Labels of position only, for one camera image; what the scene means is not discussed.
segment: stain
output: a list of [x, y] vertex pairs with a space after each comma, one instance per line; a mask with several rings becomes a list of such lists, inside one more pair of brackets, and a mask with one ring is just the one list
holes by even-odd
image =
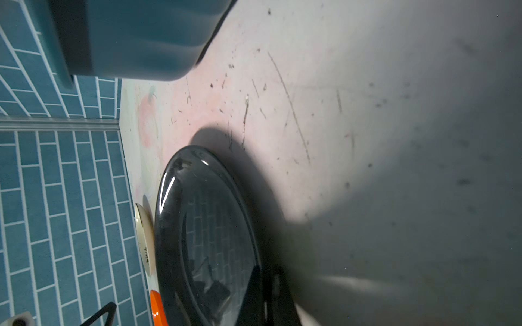
[[462, 178], [459, 181], [457, 181], [457, 185], [459, 186], [469, 186], [471, 185], [471, 180], [468, 178]]
[[279, 75], [279, 79], [281, 80], [281, 84], [283, 85], [284, 92], [287, 95], [288, 102], [290, 103], [290, 108], [292, 109], [292, 115], [293, 115], [295, 124], [297, 125], [297, 130], [299, 132], [299, 135], [301, 136], [301, 141], [303, 142], [303, 147], [304, 147], [304, 151], [306, 152], [306, 158], [308, 159], [308, 164], [311, 164], [310, 154], [308, 153], [308, 147], [306, 146], [306, 142], [304, 140], [303, 132], [301, 131], [301, 126], [299, 125], [299, 121], [297, 120], [297, 116], [295, 114], [295, 110], [294, 110], [294, 107], [293, 107], [292, 99], [290, 98], [290, 95], [288, 93], [287, 86], [284, 83], [283, 76], [281, 75], [281, 72], [279, 71], [279, 68], [277, 67], [276, 62], [274, 61], [274, 58], [272, 58], [272, 56], [270, 55], [270, 52], [267, 52], [267, 53], [268, 53], [268, 56], [270, 57], [270, 60], [274, 64], [274, 67], [275, 67], [275, 69], [277, 71], [277, 74]]
[[335, 93], [337, 95], [337, 106], [339, 107], [339, 112], [342, 113], [341, 95], [339, 95], [339, 90], [336, 90]]
[[256, 83], [254, 83], [254, 78], [252, 78], [252, 84], [254, 85], [254, 89], [256, 90], [257, 98], [259, 99], [259, 93], [257, 92]]
[[454, 40], [455, 45], [467, 56], [473, 57], [477, 54], [477, 50], [463, 39], [457, 38]]
[[493, 156], [491, 156], [491, 155], [489, 155], [487, 153], [480, 154], [479, 158], [480, 158], [481, 161], [484, 161], [484, 162], [491, 162], [491, 161], [493, 161]]
[[469, 141], [467, 141], [465, 139], [457, 140], [457, 144], [459, 144], [460, 146], [462, 146], [464, 148], [468, 148], [469, 147]]

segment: floor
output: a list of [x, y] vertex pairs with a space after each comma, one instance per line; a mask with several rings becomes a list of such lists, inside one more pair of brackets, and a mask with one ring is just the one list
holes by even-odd
[[239, 1], [185, 78], [123, 81], [133, 200], [155, 207], [170, 157], [203, 145], [255, 199], [307, 323], [516, 324], [521, 14]]

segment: scratch mark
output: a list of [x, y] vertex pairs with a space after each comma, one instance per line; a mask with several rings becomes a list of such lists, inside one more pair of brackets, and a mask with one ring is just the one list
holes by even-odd
[[254, 78], [252, 78], [252, 84], [254, 84], [254, 89], [256, 90], [257, 98], [259, 99], [259, 93], [257, 92], [256, 83], [254, 83]]
[[221, 89], [223, 89], [225, 87], [225, 81], [227, 80], [227, 73], [225, 73], [225, 78], [223, 78], [223, 83], [221, 84]]
[[337, 105], [339, 106], [339, 112], [342, 113], [342, 105], [341, 105], [341, 96], [339, 95], [339, 90], [335, 90], [337, 94]]
[[246, 95], [246, 98], [245, 98], [245, 105], [246, 105], [245, 116], [243, 117], [243, 140], [241, 141], [241, 147], [243, 147], [243, 149], [245, 149], [245, 128], [246, 128], [246, 115], [248, 113], [248, 94]]
[[276, 68], [277, 74], [279, 75], [279, 79], [281, 79], [281, 84], [283, 84], [284, 92], [287, 94], [288, 102], [290, 103], [290, 108], [292, 109], [292, 114], [294, 117], [295, 124], [297, 125], [297, 130], [299, 131], [299, 135], [301, 136], [301, 141], [303, 142], [304, 151], [306, 152], [306, 158], [308, 159], [308, 164], [310, 164], [310, 154], [308, 154], [308, 147], [306, 146], [306, 141], [303, 137], [303, 132], [301, 131], [301, 126], [299, 126], [299, 122], [297, 120], [297, 116], [295, 115], [295, 110], [293, 108], [292, 100], [290, 99], [290, 95], [288, 94], [287, 86], [284, 84], [283, 76], [281, 76], [281, 73], [279, 72], [279, 68], [276, 65], [276, 62], [272, 58], [269, 52], [268, 56], [270, 57], [270, 60], [272, 60], [272, 63], [274, 64], [274, 67]]
[[191, 100], [191, 107], [192, 107], [191, 88], [188, 86], [188, 78], [187, 78], [187, 76], [185, 76], [185, 81], [187, 82], [187, 89], [188, 89], [187, 104], [188, 104], [188, 99], [190, 99]]

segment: blue rectangular tile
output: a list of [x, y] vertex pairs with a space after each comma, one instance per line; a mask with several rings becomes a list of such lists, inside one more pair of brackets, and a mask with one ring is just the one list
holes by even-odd
[[24, 164], [38, 164], [36, 134], [34, 131], [19, 131], [20, 160]]
[[23, 221], [22, 193], [20, 190], [2, 193], [2, 210], [4, 223]]
[[108, 141], [119, 141], [117, 131], [106, 131], [105, 132]]
[[40, 142], [55, 142], [56, 139], [54, 138], [54, 131], [39, 131], [38, 132], [38, 138], [40, 139]]
[[100, 96], [103, 98], [113, 98], [114, 97], [114, 81], [98, 81], [100, 87]]
[[5, 44], [5, 42], [2, 38], [0, 38], [0, 65], [9, 66], [9, 67], [18, 67], [18, 64], [16, 63], [15, 59], [11, 55], [11, 51], [9, 51], [7, 44]]
[[80, 86], [81, 99], [84, 105], [97, 106], [98, 96], [96, 93], [96, 80], [90, 76], [78, 76], [78, 85]]
[[98, 198], [98, 185], [95, 180], [84, 182], [84, 197], [86, 208], [100, 205], [100, 200]]
[[69, 243], [69, 229], [67, 227], [67, 216], [55, 216], [50, 218], [50, 221], [54, 259], [70, 255], [71, 251]]
[[9, 116], [27, 116], [27, 114], [22, 110], [22, 107], [18, 103], [0, 102], [0, 107], [4, 109], [4, 111]]
[[105, 148], [105, 135], [102, 131], [91, 131], [92, 148], [96, 160], [107, 159], [107, 149]]
[[94, 257], [94, 267], [96, 268], [96, 280], [98, 281], [98, 288], [110, 285], [112, 281], [107, 248], [103, 247], [93, 250], [92, 256]]
[[56, 289], [51, 287], [38, 292], [38, 303], [40, 305], [42, 325], [60, 325], [60, 311], [58, 310]]
[[66, 118], [64, 108], [61, 105], [46, 105], [47, 111], [53, 118]]
[[134, 235], [134, 215], [131, 212], [130, 203], [119, 204], [118, 210], [120, 211], [123, 238], [132, 237]]
[[76, 141], [90, 141], [88, 131], [75, 131]]
[[15, 315], [29, 311], [31, 315], [35, 316], [31, 272], [27, 271], [11, 276], [11, 288], [13, 289]]
[[69, 114], [83, 114], [78, 96], [62, 95], [62, 99], [64, 100], [65, 108]]
[[17, 55], [43, 103], [60, 104], [42, 56], [23, 52], [19, 52]]
[[114, 203], [114, 192], [111, 182], [111, 172], [108, 162], [96, 162], [98, 171], [98, 182], [100, 184], [100, 195], [103, 206], [105, 223], [116, 222], [116, 205]]
[[126, 240], [124, 241], [124, 245], [129, 275], [137, 274], [140, 272], [139, 265], [141, 264], [141, 259], [139, 257], [138, 247], [136, 246], [136, 239]]
[[38, 52], [19, 3], [0, 2], [0, 21], [8, 40], [15, 49]]
[[40, 101], [33, 92], [14, 92], [16, 97], [20, 100], [22, 105], [26, 108], [29, 113], [45, 113]]
[[118, 101], [116, 103], [117, 107], [121, 107], [122, 101], [122, 79], [118, 78]]
[[21, 70], [0, 68], [0, 75], [4, 77], [5, 82], [9, 87], [11, 87], [11, 89], [31, 90], [31, 87], [29, 86], [29, 83], [27, 83], [27, 79]]
[[114, 179], [114, 189], [116, 190], [116, 199], [118, 202], [129, 199], [127, 195], [127, 180], [125, 177]]
[[145, 301], [145, 290], [143, 289], [143, 282], [141, 275], [130, 279], [130, 287], [132, 288], [132, 298], [134, 299], [135, 313], [139, 314], [147, 310], [147, 302]]
[[62, 185], [47, 186], [45, 190], [47, 196], [47, 207], [49, 209], [49, 215], [65, 213]]
[[60, 303], [64, 304], [76, 299], [76, 283], [72, 258], [56, 262], [56, 275], [58, 277], [58, 289], [60, 290]]
[[88, 119], [99, 119], [100, 118], [100, 111], [97, 107], [86, 107], [85, 108], [85, 116]]
[[109, 252], [111, 262], [123, 259], [122, 239], [120, 237], [120, 227], [117, 224], [106, 226], [107, 240], [109, 241]]
[[112, 265], [112, 272], [114, 273], [114, 286], [116, 288], [116, 297], [118, 299], [118, 302], [121, 302], [131, 296], [131, 292], [129, 291], [129, 286], [127, 282], [128, 275], [127, 271], [125, 270], [125, 262], [122, 261]]
[[17, 224], [6, 226], [5, 240], [10, 272], [16, 272], [29, 267], [29, 249], [27, 248], [25, 225]]
[[58, 163], [56, 145], [40, 145], [42, 155], [43, 180], [46, 184], [55, 184], [62, 181]]
[[85, 229], [85, 212], [76, 164], [62, 165], [71, 232]]
[[12, 131], [0, 131], [0, 144], [14, 144], [15, 133]]
[[78, 274], [92, 271], [91, 250], [89, 248], [89, 240], [87, 240], [87, 232], [73, 234], [73, 248]]
[[80, 160], [80, 172], [82, 179], [94, 179], [94, 160], [92, 158], [91, 144], [77, 144], [78, 159]]
[[89, 221], [89, 234], [93, 248], [105, 244], [105, 232], [103, 231], [103, 220], [101, 218], [101, 210], [99, 208], [87, 211], [87, 219]]
[[3, 304], [0, 306], [0, 320], [6, 320], [11, 317], [11, 312], [9, 310], [9, 303]]
[[98, 311], [98, 299], [96, 296], [96, 287], [94, 285], [94, 275], [87, 274], [78, 278], [80, 286], [81, 309], [84, 316], [92, 316]]
[[9, 300], [7, 292], [7, 274], [4, 266], [4, 254], [0, 252], [0, 302]]
[[23, 186], [27, 206], [27, 222], [31, 242], [47, 239], [47, 222], [45, 217], [45, 205], [43, 202], [43, 189], [40, 185], [40, 168], [24, 167], [22, 169]]
[[62, 316], [64, 320], [64, 325], [80, 325], [81, 319], [78, 302], [73, 302], [67, 306], [62, 307]]
[[49, 241], [34, 244], [31, 246], [31, 250], [36, 288], [39, 289], [53, 284], [53, 261], [51, 259], [51, 247]]
[[111, 156], [112, 175], [123, 175], [123, 159], [120, 151], [120, 143], [108, 143], [109, 155]]
[[74, 162], [76, 160], [76, 150], [74, 146], [72, 131], [59, 131], [58, 142], [60, 144], [60, 156], [62, 162]]
[[114, 99], [100, 99], [101, 102], [101, 114], [114, 116]]

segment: white grout line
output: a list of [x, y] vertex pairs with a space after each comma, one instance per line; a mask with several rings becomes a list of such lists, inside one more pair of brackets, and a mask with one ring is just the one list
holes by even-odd
[[51, 284], [51, 285], [48, 285], [48, 286], [44, 286], [44, 287], [41, 287], [39, 289], [36, 290], [36, 292], [42, 292], [42, 291], [45, 291], [47, 289], [50, 289], [51, 287], [53, 287], [55, 284]]
[[73, 255], [66, 255], [66, 256], [63, 256], [63, 257], [60, 257], [60, 258], [56, 258], [56, 259], [54, 260], [54, 262], [61, 261], [61, 260], [65, 260], [65, 259], [67, 259], [67, 258], [72, 258], [72, 257], [73, 257]]
[[0, 192], [16, 191], [16, 190], [20, 190], [20, 187], [18, 187], [18, 188], [10, 188], [10, 189], [1, 189]]
[[[15, 132], [15, 144], [16, 144], [16, 160], [18, 162], [21, 162], [21, 156], [20, 156], [20, 141], [18, 139], [18, 133]], [[38, 324], [41, 325], [42, 322], [40, 320], [40, 304], [38, 301], [38, 295], [36, 293], [36, 279], [34, 277], [34, 265], [33, 265], [33, 255], [32, 255], [32, 247], [30, 244], [31, 241], [31, 235], [29, 233], [29, 222], [28, 222], [28, 216], [27, 216], [27, 203], [26, 203], [26, 190], [25, 186], [23, 184], [23, 174], [22, 174], [22, 166], [18, 164], [18, 179], [20, 180], [20, 188], [21, 188], [21, 197], [22, 197], [22, 208], [23, 208], [23, 220], [26, 222], [26, 242], [27, 242], [27, 252], [29, 254], [29, 268], [31, 270], [31, 286], [33, 290], [33, 298], [34, 298], [34, 305], [35, 307], [35, 314], [38, 316]]]
[[18, 270], [18, 271], [15, 271], [15, 272], [12, 272], [9, 274], [9, 276], [13, 276], [13, 275], [16, 275], [16, 274], [20, 274], [20, 273], [24, 273], [24, 272], [28, 272], [28, 271], [31, 271], [33, 269], [33, 267], [26, 267], [26, 268], [23, 268], [21, 270]]
[[[91, 154], [92, 154], [92, 158], [94, 159], [94, 147], [92, 145], [92, 133], [89, 133], [89, 140], [91, 142]], [[98, 179], [98, 167], [96, 165], [96, 163], [94, 163], [94, 177], [96, 178], [96, 186], [98, 188], [98, 200], [100, 201], [100, 205], [103, 205], [102, 203], [102, 200], [101, 200], [101, 190], [100, 190], [100, 182], [99, 182], [99, 179]], [[103, 225], [105, 225], [105, 212], [101, 209], [100, 210], [101, 212], [101, 217], [102, 217], [102, 222], [103, 222]], [[107, 250], [107, 257], [109, 258], [109, 262], [112, 261], [111, 259], [111, 252], [109, 250], [109, 246], [108, 246], [108, 243], [109, 243], [109, 238], [107, 237], [107, 229], [104, 227], [103, 228], [103, 236], [105, 237], [105, 243], [107, 244], [107, 246], [105, 247], [106, 250]], [[113, 270], [112, 270], [112, 264], [109, 263], [109, 269], [111, 271], [111, 285], [112, 284], [115, 284], [114, 283], [114, 273], [113, 273]], [[117, 300], [117, 296], [116, 296], [116, 287], [113, 286], [112, 287], [112, 293], [114, 295], [114, 301]], [[118, 319], [118, 324], [121, 325], [122, 322], [121, 322], [121, 318], [120, 318], [120, 314], [117, 313], [116, 314], [116, 318]]]
[[[107, 141], [107, 132], [103, 133], [103, 137], [104, 137], [105, 141]], [[109, 155], [109, 146], [107, 145], [107, 143], [105, 144], [105, 150], [106, 150], [108, 158], [109, 158], [109, 167], [112, 167], [111, 156]], [[109, 171], [111, 173], [112, 189], [116, 190], [116, 187], [114, 186], [114, 176], [112, 175], [112, 168], [110, 168]], [[116, 198], [116, 191], [114, 191], [112, 195], [114, 197], [114, 202], [118, 202], [118, 199]], [[120, 210], [118, 209], [118, 207], [116, 207], [116, 216], [118, 218], [118, 225], [119, 225], [119, 229], [120, 229], [120, 239], [122, 241], [122, 247], [123, 247], [123, 259], [125, 259], [125, 261], [127, 261], [127, 253], [125, 251], [125, 243], [123, 242], [123, 231], [122, 231], [122, 224], [121, 224], [121, 219], [120, 219]], [[127, 266], [126, 263], [125, 263], [125, 271], [127, 272], [127, 275], [129, 275], [129, 267]], [[131, 286], [131, 280], [130, 279], [127, 279], [127, 284], [129, 286], [129, 291], [130, 291], [130, 301], [132, 302], [134, 324], [137, 324], [138, 322], [137, 322], [137, 319], [136, 319], [136, 306], [134, 305], [134, 298], [132, 297], [132, 286]]]
[[[125, 156], [123, 155], [123, 143], [122, 143], [122, 138], [121, 138], [121, 133], [118, 132], [118, 140], [120, 141], [120, 155], [124, 158]], [[125, 176], [125, 178], [127, 179], [127, 195], [128, 195], [128, 198], [129, 198], [129, 201], [132, 200], [132, 197], [131, 197], [131, 181], [128, 179], [127, 177], [127, 163], [124, 159], [124, 162], [125, 164], [123, 164], [123, 175]], [[133, 210], [134, 207], [131, 207], [130, 208], [130, 211], [131, 213], [134, 211]], [[136, 248], [139, 248], [139, 243], [138, 243], [138, 238], [136, 237], [136, 230], [133, 228], [133, 232], [134, 232], [134, 241], [135, 241], [135, 244], [136, 244]], [[150, 300], [147, 300], [147, 298], [149, 298], [149, 292], [147, 290], [147, 278], [145, 277], [145, 274], [144, 274], [144, 271], [143, 271], [143, 264], [138, 264], [139, 265], [139, 270], [141, 271], [141, 283], [143, 285], [143, 291], [144, 291], [144, 294], [145, 294], [145, 300], [149, 303], [147, 304], [147, 315], [149, 316], [149, 324], [150, 325], [154, 325], [154, 322], [152, 321], [152, 314], [151, 313], [148, 313], [149, 312], [149, 305], [150, 305]]]
[[87, 118], [87, 115], [85, 114], [85, 106], [84, 106], [84, 99], [81, 96], [80, 92], [80, 83], [78, 83], [78, 77], [74, 76], [74, 85], [76, 86], [76, 92], [78, 93], [78, 100], [80, 101], [81, 111], [84, 114], [84, 118]]
[[[33, 38], [36, 42], [36, 46], [38, 47], [38, 51], [40, 51], [43, 59], [43, 64], [45, 65], [47, 72], [49, 73], [49, 77], [51, 77], [51, 82], [53, 83], [54, 90], [56, 91], [56, 94], [60, 94], [60, 89], [58, 87], [58, 84], [56, 83], [56, 80], [54, 79], [53, 72], [51, 70], [51, 65], [49, 64], [49, 61], [47, 60], [47, 56], [45, 54], [45, 51], [43, 50], [42, 43], [40, 42], [40, 38], [38, 37], [38, 32], [36, 32], [36, 28], [34, 27], [34, 24], [31, 20], [31, 16], [29, 15], [29, 11], [27, 10], [27, 6], [25, 4], [25, 1], [21, 1], [20, 7], [22, 7], [23, 15], [26, 18], [27, 23], [29, 24], [29, 29], [33, 33]], [[64, 100], [61, 95], [58, 96], [58, 99], [60, 100], [60, 104], [62, 105], [62, 108], [64, 109], [65, 115], [69, 117], [69, 113], [67, 112], [67, 109], [65, 107]]]
[[35, 52], [35, 51], [27, 51], [27, 50], [22, 50], [22, 49], [13, 49], [13, 50], [16, 51], [16, 52], [22, 52], [22, 53], [29, 53], [29, 54], [41, 55], [39, 52]]
[[[76, 133], [73, 132], [73, 140], [74, 142], [76, 143]], [[78, 156], [78, 149], [75, 148], [75, 153], [76, 153], [76, 161], [79, 162], [80, 159], [79, 159], [79, 156]], [[78, 169], [78, 178], [81, 178], [80, 175], [81, 175], [81, 172], [80, 172], [80, 165], [77, 164], [76, 165], [77, 169]], [[81, 190], [81, 203], [84, 207], [84, 218], [85, 218], [85, 226], [87, 227], [87, 241], [89, 243], [89, 256], [91, 258], [91, 264], [92, 264], [92, 271], [91, 273], [93, 274], [93, 278], [94, 278], [94, 288], [96, 289], [96, 300], [98, 301], [98, 309], [101, 308], [100, 306], [100, 294], [98, 293], [98, 277], [96, 276], [96, 266], [94, 265], [94, 255], [92, 253], [92, 240], [91, 240], [91, 230], [90, 230], [90, 227], [89, 227], [89, 219], [87, 218], [87, 208], [86, 208], [86, 205], [85, 205], [85, 193], [84, 193], [84, 183], [83, 182], [80, 182], [80, 190]]]
[[69, 302], [66, 302], [66, 303], [60, 305], [60, 307], [63, 308], [63, 307], [65, 307], [65, 306], [70, 305], [70, 304], [73, 304], [73, 303], [75, 303], [75, 302], [77, 302], [77, 301], [78, 301], [78, 299], [71, 300], [71, 301], [69, 301]]
[[27, 116], [30, 116], [29, 115], [29, 112], [27, 111], [26, 107], [22, 104], [22, 102], [20, 102], [20, 100], [18, 99], [18, 97], [16, 96], [16, 94], [13, 92], [13, 90], [11, 89], [11, 86], [9, 86], [9, 84], [5, 81], [4, 77], [2, 77], [2, 75], [0, 75], [0, 82], [2, 84], [4, 84], [5, 88], [7, 89], [7, 91], [9, 92], [9, 94], [15, 99], [14, 102], [12, 101], [6, 101], [6, 103], [18, 103], [18, 105], [20, 105], [20, 107], [22, 108], [23, 112], [27, 115]]
[[[54, 137], [56, 139], [58, 139], [58, 132], [57, 131], [54, 132]], [[69, 247], [70, 247], [70, 251], [71, 251], [71, 258], [72, 258], [72, 261], [73, 261], [74, 284], [76, 286], [76, 293], [78, 295], [78, 298], [75, 299], [75, 300], [78, 301], [78, 305], [80, 306], [80, 309], [79, 309], [79, 311], [80, 311], [80, 320], [83, 320], [84, 319], [84, 312], [81, 309], [81, 307], [83, 307], [83, 305], [81, 304], [80, 285], [78, 283], [78, 270], [76, 269], [76, 254], [74, 253], [74, 247], [73, 247], [73, 235], [72, 235], [72, 232], [70, 230], [69, 203], [67, 202], [67, 197], [65, 196], [64, 171], [63, 171], [63, 167], [62, 167], [62, 153], [60, 151], [60, 145], [56, 146], [56, 150], [58, 151], [58, 167], [60, 167], [60, 178], [61, 178], [61, 181], [62, 181], [62, 184], [63, 184], [62, 194], [64, 196], [65, 214], [66, 214], [66, 217], [67, 217], [66, 218], [67, 230], [69, 231]]]
[[98, 82], [98, 78], [95, 77], [94, 81], [96, 83], [96, 96], [98, 98], [98, 113], [100, 114], [101, 118], [101, 97], [100, 97], [100, 83]]
[[2, 66], [2, 65], [0, 65], [0, 68], [20, 70], [20, 68], [18, 68], [18, 67]]
[[40, 244], [40, 243], [42, 243], [42, 242], [47, 242], [47, 241], [49, 241], [49, 239], [33, 241], [33, 242], [31, 242], [31, 245], [36, 245], [36, 244]]
[[[4, 209], [2, 207], [2, 197], [0, 196], [0, 212], [3, 212]], [[0, 227], [0, 233], [2, 234], [2, 248], [4, 248], [4, 268], [6, 275], [10, 274], [9, 269], [9, 253], [7, 252], [7, 239], [5, 237], [5, 223], [4, 223], [4, 215], [0, 214], [0, 222], [2, 223], [2, 227]], [[11, 287], [11, 278], [6, 277], [7, 283], [7, 297], [9, 298], [9, 315], [15, 315], [15, 307], [13, 305], [13, 288]]]
[[[43, 110], [45, 111], [45, 113], [47, 113], [47, 116], [50, 117], [51, 115], [49, 114], [49, 111], [47, 111], [47, 108], [45, 107], [45, 105], [43, 105], [42, 98], [40, 97], [38, 92], [36, 92], [36, 88], [34, 87], [34, 84], [32, 83], [31, 78], [29, 78], [29, 75], [27, 74], [26, 69], [24, 68], [24, 66], [22, 65], [22, 62], [18, 58], [18, 54], [16, 54], [15, 49], [11, 45], [11, 42], [9, 42], [9, 40], [7, 39], [7, 36], [4, 33], [4, 30], [2, 29], [2, 27], [0, 27], [0, 35], [4, 39], [5, 45], [7, 46], [9, 51], [11, 52], [11, 55], [13, 56], [13, 59], [16, 61], [16, 64], [18, 65], [18, 67], [20, 67], [20, 71], [22, 72], [23, 76], [26, 78], [26, 81], [29, 84], [29, 87], [31, 88], [31, 90], [34, 92], [34, 95], [38, 99], [38, 102], [40, 102], [40, 104], [42, 105]], [[17, 51], [25, 52], [25, 53], [31, 53], [32, 52], [32, 51], [20, 51], [20, 50], [17, 50]]]
[[[39, 162], [43, 162], [42, 160], [42, 151], [40, 149], [40, 133], [39, 132], [36, 132], [36, 142], [37, 142], [37, 153], [38, 153], [38, 161]], [[44, 181], [44, 176], [43, 176], [43, 167], [40, 168], [40, 180], [41, 180], [41, 183], [42, 183], [42, 188], [43, 188], [43, 195], [44, 195], [44, 207], [45, 207], [45, 215], [46, 216], [49, 216], [49, 205], [48, 205], [48, 202], [47, 202], [47, 188], [45, 187], [45, 181]], [[48, 233], [48, 237], [50, 240], [51, 237], [52, 237], [52, 232], [51, 232], [51, 221], [49, 219], [46, 219], [46, 226], [47, 226], [47, 233]], [[54, 243], [52, 241], [49, 241], [49, 249], [51, 251], [51, 261], [55, 261], [54, 259]], [[54, 284], [56, 284], [56, 287], [55, 287], [55, 293], [56, 293], [56, 300], [58, 300], [58, 302], [61, 302], [61, 298], [60, 298], [60, 291], [58, 289], [58, 273], [56, 271], [56, 264], [52, 263], [52, 266], [53, 266], [53, 279], [54, 279]], [[60, 307], [59, 308], [60, 310], [60, 314], [59, 314], [59, 320], [60, 320], [60, 325], [63, 325], [63, 316], [62, 316], [62, 308]]]

